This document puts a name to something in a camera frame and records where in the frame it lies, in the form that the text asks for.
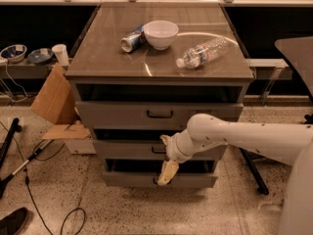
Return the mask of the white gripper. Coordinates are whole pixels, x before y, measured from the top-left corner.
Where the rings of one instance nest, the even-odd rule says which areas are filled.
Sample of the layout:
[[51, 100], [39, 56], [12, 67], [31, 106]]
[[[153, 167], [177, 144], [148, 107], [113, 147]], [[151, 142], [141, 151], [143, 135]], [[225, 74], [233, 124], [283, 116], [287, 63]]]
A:
[[161, 173], [157, 180], [157, 184], [159, 186], [167, 185], [177, 173], [179, 164], [183, 162], [182, 154], [180, 153], [177, 145], [177, 137], [178, 134], [174, 134], [173, 136], [160, 136], [160, 139], [166, 149], [166, 155], [170, 161], [164, 161], [162, 164]]

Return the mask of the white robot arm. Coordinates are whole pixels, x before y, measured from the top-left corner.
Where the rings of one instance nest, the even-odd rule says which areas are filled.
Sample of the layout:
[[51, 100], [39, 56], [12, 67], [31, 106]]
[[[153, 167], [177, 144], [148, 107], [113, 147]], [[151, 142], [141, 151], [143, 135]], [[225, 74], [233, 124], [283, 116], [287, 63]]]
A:
[[313, 235], [313, 126], [230, 122], [207, 114], [192, 116], [187, 128], [161, 137], [166, 147], [157, 183], [165, 185], [194, 154], [232, 145], [292, 167], [279, 235]]

